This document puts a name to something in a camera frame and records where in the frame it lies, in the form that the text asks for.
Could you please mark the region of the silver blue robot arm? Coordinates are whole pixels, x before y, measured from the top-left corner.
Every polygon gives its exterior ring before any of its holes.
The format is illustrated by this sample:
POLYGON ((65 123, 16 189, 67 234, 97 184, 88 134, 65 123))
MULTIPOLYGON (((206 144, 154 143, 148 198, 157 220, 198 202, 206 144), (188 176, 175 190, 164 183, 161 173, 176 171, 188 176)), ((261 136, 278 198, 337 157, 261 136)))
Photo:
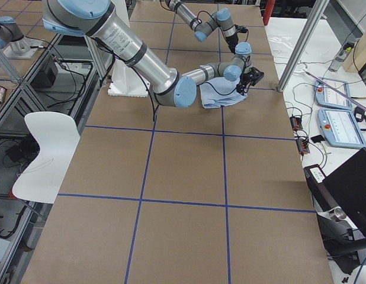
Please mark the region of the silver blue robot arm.
POLYGON ((209 19, 202 21, 198 16, 199 13, 194 15, 182 1, 165 1, 165 4, 188 24, 199 42, 205 41, 213 31, 219 28, 228 48, 235 53, 236 45, 239 43, 238 31, 228 8, 209 14, 209 19))
POLYGON ((102 43, 127 67, 139 72, 151 87, 153 100, 163 106, 187 108, 197 96, 197 86, 216 77, 238 81, 238 89, 254 85, 256 68, 252 66, 251 46, 238 42, 241 26, 232 21, 223 8, 206 22, 196 17, 181 1, 167 1, 167 6, 189 25, 198 41, 204 41, 216 28, 234 54, 229 62, 209 63, 183 75, 161 61, 117 15, 111 1, 43 1, 44 27, 56 33, 87 36, 102 43))

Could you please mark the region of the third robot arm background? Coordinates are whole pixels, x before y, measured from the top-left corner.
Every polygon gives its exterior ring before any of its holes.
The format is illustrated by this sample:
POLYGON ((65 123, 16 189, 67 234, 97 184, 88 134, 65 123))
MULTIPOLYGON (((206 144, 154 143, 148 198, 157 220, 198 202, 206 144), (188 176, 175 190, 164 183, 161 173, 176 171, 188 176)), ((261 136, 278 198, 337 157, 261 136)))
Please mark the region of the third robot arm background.
POLYGON ((16 43, 24 39, 16 21, 10 16, 0 17, 0 49, 4 49, 10 43, 16 43))

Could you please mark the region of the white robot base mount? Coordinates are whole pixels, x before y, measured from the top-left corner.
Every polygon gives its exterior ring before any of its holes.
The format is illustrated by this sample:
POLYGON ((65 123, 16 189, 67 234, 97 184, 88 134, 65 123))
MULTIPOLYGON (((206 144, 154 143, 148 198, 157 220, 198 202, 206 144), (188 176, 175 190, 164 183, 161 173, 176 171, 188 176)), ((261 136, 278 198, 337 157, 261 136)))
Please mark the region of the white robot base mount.
POLYGON ((123 62, 116 60, 108 88, 109 96, 146 98, 148 92, 141 78, 123 62))

